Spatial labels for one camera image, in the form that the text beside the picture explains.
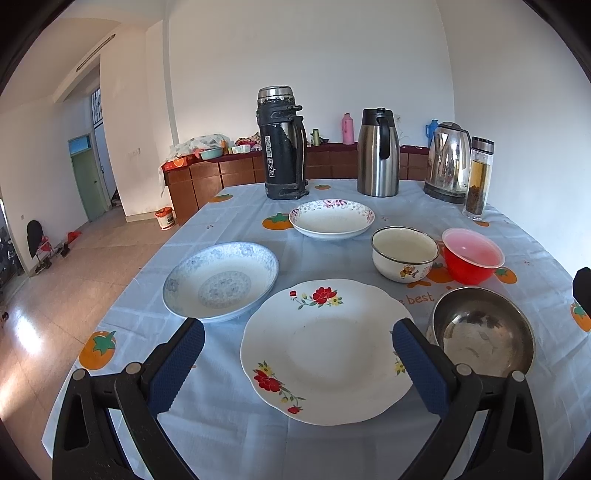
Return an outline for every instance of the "white bowl with purple floral rim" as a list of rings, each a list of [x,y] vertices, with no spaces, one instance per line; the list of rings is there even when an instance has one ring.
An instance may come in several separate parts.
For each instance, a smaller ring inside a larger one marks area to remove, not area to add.
[[[314,200],[290,212],[294,228],[318,240],[353,238],[365,232],[374,219],[371,208],[351,200]]]

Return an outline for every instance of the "white plate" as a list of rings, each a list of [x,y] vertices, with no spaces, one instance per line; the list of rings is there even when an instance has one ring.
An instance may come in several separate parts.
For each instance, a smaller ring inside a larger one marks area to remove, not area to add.
[[[290,212],[296,230],[318,240],[344,240],[365,232],[374,222],[373,211],[351,200],[315,200]]]
[[[246,324],[240,360],[256,393],[287,416],[340,425],[379,415],[413,384],[392,348],[408,310],[352,280],[300,283],[270,297]]]

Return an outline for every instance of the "kettle base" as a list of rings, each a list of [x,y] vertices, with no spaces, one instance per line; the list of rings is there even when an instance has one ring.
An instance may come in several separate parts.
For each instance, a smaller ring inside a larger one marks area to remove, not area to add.
[[[466,198],[465,193],[444,192],[443,190],[438,189],[437,187],[434,187],[433,185],[429,185],[427,182],[425,182],[425,186],[423,187],[423,191],[427,195],[429,195],[430,197],[433,197],[434,199],[443,200],[444,202],[447,202],[447,203],[455,203],[457,205],[460,203],[464,203],[464,200]]]

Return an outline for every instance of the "blue thermos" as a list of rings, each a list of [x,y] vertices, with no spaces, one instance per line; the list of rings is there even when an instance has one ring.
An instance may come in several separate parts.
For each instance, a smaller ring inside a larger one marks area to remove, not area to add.
[[[431,123],[425,125],[425,135],[427,136],[427,146],[431,146],[431,140],[433,140],[433,132],[438,127],[439,122],[437,120],[431,120]]]

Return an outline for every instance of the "plastic bag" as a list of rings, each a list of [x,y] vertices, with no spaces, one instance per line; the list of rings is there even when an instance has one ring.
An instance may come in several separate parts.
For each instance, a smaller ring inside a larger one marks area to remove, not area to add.
[[[192,138],[185,143],[180,143],[170,146],[170,153],[166,161],[174,160],[175,158],[186,157],[192,155],[195,150],[201,152],[209,150],[214,147],[222,147],[222,141],[226,141],[226,146],[230,145],[230,139],[222,134],[204,135],[202,137]]]

